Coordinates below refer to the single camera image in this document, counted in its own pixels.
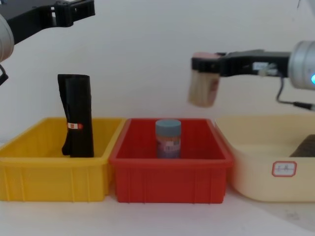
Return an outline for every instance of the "black cylindrical object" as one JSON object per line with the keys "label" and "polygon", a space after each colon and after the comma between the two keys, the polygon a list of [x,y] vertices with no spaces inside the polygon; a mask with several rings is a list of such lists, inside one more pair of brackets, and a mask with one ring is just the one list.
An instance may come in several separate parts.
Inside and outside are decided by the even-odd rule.
{"label": "black cylindrical object", "polygon": [[90,77],[58,75],[58,84],[68,123],[63,154],[94,157]]}

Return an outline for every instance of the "black robotic arm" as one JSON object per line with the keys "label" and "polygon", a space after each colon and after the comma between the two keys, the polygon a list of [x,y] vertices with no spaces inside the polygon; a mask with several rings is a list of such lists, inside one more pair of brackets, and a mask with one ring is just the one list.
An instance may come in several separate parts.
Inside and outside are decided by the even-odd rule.
{"label": "black robotic arm", "polygon": [[0,15],[10,26],[14,43],[52,27],[70,27],[95,15],[94,0],[1,0]]}

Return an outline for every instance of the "jar lid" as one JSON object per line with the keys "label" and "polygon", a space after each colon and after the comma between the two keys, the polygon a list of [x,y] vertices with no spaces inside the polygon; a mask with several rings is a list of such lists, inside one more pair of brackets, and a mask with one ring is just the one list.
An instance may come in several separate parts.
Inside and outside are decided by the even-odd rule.
{"label": "jar lid", "polygon": [[177,119],[161,119],[156,122],[156,134],[166,137],[180,136],[182,123]]}

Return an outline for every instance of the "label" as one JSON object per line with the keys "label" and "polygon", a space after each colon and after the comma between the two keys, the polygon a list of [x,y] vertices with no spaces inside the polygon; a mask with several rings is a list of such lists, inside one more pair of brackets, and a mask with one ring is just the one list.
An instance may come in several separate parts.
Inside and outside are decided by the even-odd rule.
{"label": "label", "polygon": [[157,140],[157,155],[159,158],[179,158],[181,140]]}
{"label": "label", "polygon": [[208,102],[211,105],[213,105],[216,100],[218,88],[219,88],[219,80],[212,80],[211,85],[210,85],[210,92],[208,94]]}
{"label": "label", "polygon": [[83,125],[82,124],[68,123],[68,128],[69,129],[83,129]]}
{"label": "label", "polygon": [[276,161],[272,166],[272,175],[274,177],[293,177],[296,167],[295,161]]}
{"label": "label", "polygon": [[276,75],[278,75],[278,70],[277,69],[269,69],[267,71],[267,74],[271,75],[271,76],[276,76]]}
{"label": "label", "polygon": [[267,62],[254,62],[252,64],[252,69],[253,70],[262,70],[262,69],[265,69],[268,65],[269,65],[269,63],[267,63]]}

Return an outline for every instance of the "dark object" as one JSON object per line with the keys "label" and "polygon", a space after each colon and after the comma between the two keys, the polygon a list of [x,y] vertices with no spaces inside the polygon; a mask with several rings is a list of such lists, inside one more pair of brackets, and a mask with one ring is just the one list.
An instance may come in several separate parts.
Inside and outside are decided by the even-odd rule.
{"label": "dark object", "polygon": [[0,70],[2,72],[2,75],[0,76],[0,86],[9,78],[9,76],[6,74],[5,69],[0,65]]}
{"label": "dark object", "polygon": [[15,44],[43,29],[70,27],[75,21],[95,15],[94,0],[8,0],[3,3],[0,15],[8,22]]}
{"label": "dark object", "polygon": [[313,103],[293,102],[293,105],[295,107],[304,108],[306,110],[311,110],[311,111],[313,111],[313,109],[314,109],[314,104]]}
{"label": "dark object", "polygon": [[315,134],[307,136],[290,157],[315,157]]}
{"label": "dark object", "polygon": [[[264,50],[252,50],[234,53],[218,53],[219,59],[202,59],[207,61],[206,70],[210,73],[220,73],[222,77],[235,75],[258,75],[255,63],[268,63],[277,65],[277,69],[284,77],[287,77],[288,62],[291,53],[266,52]],[[198,59],[192,59],[192,66],[197,67]]]}
{"label": "dark object", "polygon": [[90,77],[58,75],[58,84],[68,122],[63,155],[94,157]]}

